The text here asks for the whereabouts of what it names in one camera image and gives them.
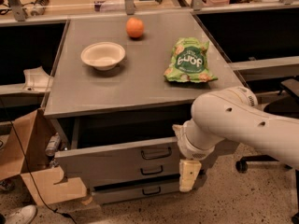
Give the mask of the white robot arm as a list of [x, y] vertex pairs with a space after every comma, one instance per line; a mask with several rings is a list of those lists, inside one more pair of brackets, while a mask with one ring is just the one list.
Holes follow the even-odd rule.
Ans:
[[179, 190], [192, 190], [201, 161], [224, 139], [256, 148], [299, 169], [299, 119], [272, 115], [255, 108], [254, 93], [245, 87], [206, 92], [192, 103], [192, 118], [173, 130], [183, 158]]

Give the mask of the yellow foam-padded gripper finger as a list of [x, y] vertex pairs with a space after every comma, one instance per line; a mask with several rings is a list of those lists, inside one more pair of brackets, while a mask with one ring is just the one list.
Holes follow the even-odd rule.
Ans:
[[199, 175], [202, 163], [196, 160], [180, 160], [179, 162], [179, 190], [189, 192]]

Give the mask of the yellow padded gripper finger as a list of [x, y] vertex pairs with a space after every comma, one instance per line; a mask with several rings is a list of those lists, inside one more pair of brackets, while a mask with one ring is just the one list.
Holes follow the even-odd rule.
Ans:
[[182, 125], [173, 124], [172, 129], [177, 138], [181, 138], [184, 135], [184, 127]]

